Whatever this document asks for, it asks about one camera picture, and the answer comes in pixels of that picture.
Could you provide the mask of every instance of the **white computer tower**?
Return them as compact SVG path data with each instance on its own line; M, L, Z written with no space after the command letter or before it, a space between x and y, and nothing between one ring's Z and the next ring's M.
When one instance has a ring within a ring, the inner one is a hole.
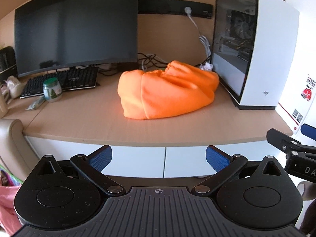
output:
M293 60L299 12L283 0L216 0L212 64L240 109L274 109Z

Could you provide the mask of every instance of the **wooden desk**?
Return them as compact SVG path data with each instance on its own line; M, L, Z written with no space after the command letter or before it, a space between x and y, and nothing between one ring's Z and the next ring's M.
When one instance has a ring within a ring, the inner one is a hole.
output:
M241 111L219 86L214 103L172 118L134 120L123 116L119 75L98 76L100 87L65 92L61 100L35 111L35 99L17 99L5 118L21 119L24 134L52 140L140 147L205 146L265 140L270 128L292 134L275 111Z

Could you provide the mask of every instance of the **green lid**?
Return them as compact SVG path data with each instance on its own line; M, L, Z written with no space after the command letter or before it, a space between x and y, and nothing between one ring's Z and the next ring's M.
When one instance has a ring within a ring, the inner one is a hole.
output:
M52 78L46 79L43 83L43 86L44 87L54 87L57 84L58 84L57 77L52 77Z

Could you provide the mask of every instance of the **red stripe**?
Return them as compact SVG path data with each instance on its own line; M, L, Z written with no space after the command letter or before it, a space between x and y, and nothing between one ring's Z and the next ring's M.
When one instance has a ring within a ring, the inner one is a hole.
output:
M282 107L282 109L284 109L284 111L291 117L291 119L293 119L293 121L295 122L295 124L297 124L298 125L298 123L296 122L296 120L291 116L291 114L290 113L288 113L287 111L286 111L286 109L279 103L279 105Z

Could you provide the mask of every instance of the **beige chair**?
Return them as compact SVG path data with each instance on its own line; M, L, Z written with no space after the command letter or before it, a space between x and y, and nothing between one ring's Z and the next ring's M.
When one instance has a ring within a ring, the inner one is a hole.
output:
M39 159L25 141L22 130L20 120L0 119L0 164L24 181Z

